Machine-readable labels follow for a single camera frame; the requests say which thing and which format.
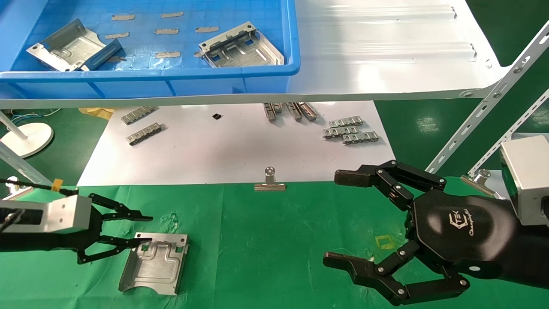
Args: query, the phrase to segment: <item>yellow marking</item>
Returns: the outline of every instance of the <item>yellow marking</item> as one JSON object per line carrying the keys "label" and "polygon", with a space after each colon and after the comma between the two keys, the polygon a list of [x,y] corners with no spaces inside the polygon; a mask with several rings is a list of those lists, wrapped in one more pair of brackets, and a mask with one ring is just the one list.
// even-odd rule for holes
{"label": "yellow marking", "polygon": [[376,236],[376,244],[383,250],[392,250],[396,248],[396,243],[391,235]]}
{"label": "yellow marking", "polygon": [[53,185],[52,185],[52,191],[55,191],[55,192],[59,192],[59,190],[61,189],[61,186],[63,185],[63,180],[61,179],[55,179],[53,181]]}

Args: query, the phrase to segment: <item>brand logo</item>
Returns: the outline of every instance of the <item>brand logo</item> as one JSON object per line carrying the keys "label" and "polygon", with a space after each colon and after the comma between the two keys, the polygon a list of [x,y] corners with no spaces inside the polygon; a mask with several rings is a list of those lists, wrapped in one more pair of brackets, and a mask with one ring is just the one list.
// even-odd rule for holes
{"label": "brand logo", "polygon": [[473,216],[467,209],[464,209],[463,212],[465,213],[463,215],[460,214],[459,211],[455,210],[449,213],[448,217],[450,218],[450,224],[458,229],[469,226],[469,235],[473,236],[475,234],[473,228]]}

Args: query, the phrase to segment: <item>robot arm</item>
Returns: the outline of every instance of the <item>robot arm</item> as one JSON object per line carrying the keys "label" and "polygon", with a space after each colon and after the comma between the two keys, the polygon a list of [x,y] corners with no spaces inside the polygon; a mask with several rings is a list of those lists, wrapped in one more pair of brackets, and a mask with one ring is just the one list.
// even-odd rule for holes
{"label": "robot arm", "polygon": [[[62,190],[67,197],[50,203],[2,201],[0,218],[5,219],[0,225],[0,251],[72,250],[77,254],[78,264],[84,264],[151,241],[150,238],[123,239],[101,235],[101,230],[105,221],[151,221],[152,217],[143,216],[140,211],[104,196],[90,194],[86,197],[78,195],[76,190]],[[94,204],[115,212],[101,214]],[[115,247],[86,255],[86,248],[95,242]]]}
{"label": "robot arm", "polygon": [[[414,199],[400,182],[425,193]],[[338,170],[335,183],[374,186],[408,212],[408,242],[379,264],[333,252],[323,259],[325,266],[349,272],[354,284],[376,289],[393,305],[459,296],[470,286],[461,274],[549,288],[549,228],[521,225],[507,200],[446,194],[443,178],[397,161]],[[397,282],[392,275],[414,257],[444,278]]]}

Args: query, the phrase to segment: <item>blue crate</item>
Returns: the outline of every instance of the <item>blue crate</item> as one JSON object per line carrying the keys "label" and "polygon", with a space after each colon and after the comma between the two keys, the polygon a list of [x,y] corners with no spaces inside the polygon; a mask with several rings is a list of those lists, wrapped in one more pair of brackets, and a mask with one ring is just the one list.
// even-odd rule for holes
{"label": "blue crate", "polygon": [[[175,18],[164,13],[184,11]],[[133,20],[112,15],[135,14]],[[125,62],[95,71],[53,72],[26,49],[79,18],[107,43],[119,38]],[[284,55],[285,64],[211,68],[196,58],[198,44],[250,21]],[[195,28],[219,26],[218,32]],[[179,29],[156,35],[156,29]],[[284,93],[300,68],[294,0],[0,0],[0,98],[135,98],[225,93]],[[179,58],[156,59],[157,52],[180,51]]]}

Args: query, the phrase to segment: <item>green table surface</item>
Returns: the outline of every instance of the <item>green table surface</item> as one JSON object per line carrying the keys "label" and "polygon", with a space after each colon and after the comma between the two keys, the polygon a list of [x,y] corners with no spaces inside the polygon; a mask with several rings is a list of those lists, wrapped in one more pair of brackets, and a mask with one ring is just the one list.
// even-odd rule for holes
{"label": "green table surface", "polygon": [[[405,242],[404,213],[376,189],[291,183],[286,192],[254,192],[252,184],[83,187],[139,209],[152,222],[106,222],[103,234],[136,231],[188,234],[191,243],[178,296],[147,288],[118,291],[128,251],[76,264],[71,251],[0,253],[1,308],[391,308],[376,291],[322,265],[326,251],[374,257]],[[446,192],[477,194],[457,178]],[[37,190],[28,201],[60,195]],[[97,245],[87,253],[102,250]],[[403,283],[439,278],[413,260]],[[547,308],[549,291],[470,278],[456,299],[410,308]]]}

